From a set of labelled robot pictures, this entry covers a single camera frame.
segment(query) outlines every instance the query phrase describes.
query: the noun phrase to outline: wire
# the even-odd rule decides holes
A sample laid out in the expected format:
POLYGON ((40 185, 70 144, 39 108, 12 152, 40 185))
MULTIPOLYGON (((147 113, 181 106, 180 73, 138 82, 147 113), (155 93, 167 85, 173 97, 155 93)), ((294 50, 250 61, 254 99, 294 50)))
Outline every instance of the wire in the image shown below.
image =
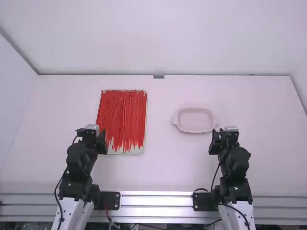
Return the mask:
POLYGON ((75 143, 75 140, 77 139, 77 137, 78 137, 78 135, 75 136, 75 138, 74 138, 73 141, 72 141, 72 144, 75 143))
POLYGON ((215 181, 215 178, 216 178, 216 175, 217 175, 217 171, 219 171, 219 168, 220 168, 220 163, 219 163, 219 165, 217 166, 217 169, 216 169, 216 171, 215 171, 215 174, 214 174, 214 177, 213 177, 213 180, 212 180, 212 184, 211 184, 210 196, 211 196, 212 203, 213 203, 212 189, 213 189, 213 184, 214 184, 214 181, 215 181))
POLYGON ((58 199, 58 196, 57 196, 57 188, 58 188, 59 184, 61 183, 61 181, 63 180, 64 175, 67 173, 67 170, 68 170, 68 168, 66 167, 66 169, 65 169, 64 172, 63 172, 63 175, 61 176, 61 179, 59 180, 57 186, 56 186, 55 189, 54 189, 54 197, 55 197, 55 199, 56 199, 56 201, 57 201, 57 204, 58 204, 58 206, 59 206, 59 211, 60 211, 60 214, 61 214, 61 217, 60 217, 60 219, 59 219, 58 230, 60 229, 61 224, 62 224, 62 222, 64 221, 64 218, 63 218, 63 209, 62 209, 62 206, 61 206, 61 204, 60 204, 60 202, 59 202, 59 199, 58 199))
POLYGON ((147 225, 147 224, 138 224, 138 225, 145 226, 145 227, 149 227, 149 228, 153 228, 153 229, 165 230, 165 229, 163 229, 163 228, 154 227, 154 226, 150 226, 150 225, 147 225))
POLYGON ((219 222, 219 221, 221 221, 222 219, 218 219, 218 220, 216 220, 216 221, 214 221, 214 222, 212 222, 212 223, 210 223, 210 224, 207 224, 206 226, 204 226, 204 228, 206 228, 206 227, 209 227, 209 226, 211 226, 211 225, 213 225, 213 224, 215 224, 215 223, 217 223, 217 222, 219 222))
POLYGON ((110 222, 112 219, 109 216, 109 211, 107 209, 107 204, 106 204, 105 200, 104 200, 104 207, 105 207, 105 211, 106 211, 106 217, 107 217, 108 221, 110 222))
POLYGON ((137 224, 134 224, 133 227, 131 229, 129 229, 129 230, 132 230, 135 227, 135 225, 137 225, 137 224))
POLYGON ((232 206, 229 206, 229 205, 225 205, 225 204, 219 204, 219 205, 222 205, 222 206, 225 206, 225 207, 229 207, 229 208, 233 209, 234 211, 238 212, 241 216, 243 216, 243 218, 245 220, 245 224, 248 227, 248 230, 250 230, 248 219, 246 219, 245 215, 242 212, 240 212, 235 207, 232 207, 232 206))
POLYGON ((198 189, 195 189, 195 190, 194 190, 193 194, 194 194, 195 192, 197 192, 197 191, 206 191, 207 193, 209 193, 209 191, 208 191, 207 189, 205 189, 205 188, 198 188, 198 189))

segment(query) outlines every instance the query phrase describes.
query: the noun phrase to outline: white wall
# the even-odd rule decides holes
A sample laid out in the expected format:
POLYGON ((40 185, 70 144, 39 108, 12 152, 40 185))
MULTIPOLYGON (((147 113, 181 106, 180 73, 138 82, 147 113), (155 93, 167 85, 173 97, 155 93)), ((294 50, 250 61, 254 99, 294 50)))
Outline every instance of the white wall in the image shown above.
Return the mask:
POLYGON ((37 74, 0 34, 0 170, 2 169, 37 74))
POLYGON ((305 0, 0 2, 0 27, 42 73, 291 74, 305 0))

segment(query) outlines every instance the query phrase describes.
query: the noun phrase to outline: black bracket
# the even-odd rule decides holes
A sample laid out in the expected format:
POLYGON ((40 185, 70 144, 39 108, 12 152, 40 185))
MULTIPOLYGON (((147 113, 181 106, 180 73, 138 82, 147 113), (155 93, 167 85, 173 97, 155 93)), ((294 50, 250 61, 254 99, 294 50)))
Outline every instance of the black bracket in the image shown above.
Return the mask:
POLYGON ((119 210, 120 196, 119 192, 100 192, 100 202, 95 209, 119 210))
POLYGON ((216 211, 212 205, 209 193, 193 193, 193 209, 196 212, 216 211))

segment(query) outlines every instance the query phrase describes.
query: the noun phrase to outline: metal frame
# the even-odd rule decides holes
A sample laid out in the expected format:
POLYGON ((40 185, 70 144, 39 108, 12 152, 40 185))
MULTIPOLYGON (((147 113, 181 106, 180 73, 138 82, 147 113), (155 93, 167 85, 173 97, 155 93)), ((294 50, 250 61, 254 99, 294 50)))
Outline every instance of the metal frame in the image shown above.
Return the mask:
MULTIPOLYGON (((120 209, 109 211, 119 223, 207 224, 219 212, 195 212, 193 192, 121 191, 120 209)), ((253 196, 256 224, 307 225, 307 196, 253 196)), ((55 218, 53 194, 0 194, 0 221, 48 221, 55 218)), ((94 210, 89 222, 108 222, 104 210, 94 210)))

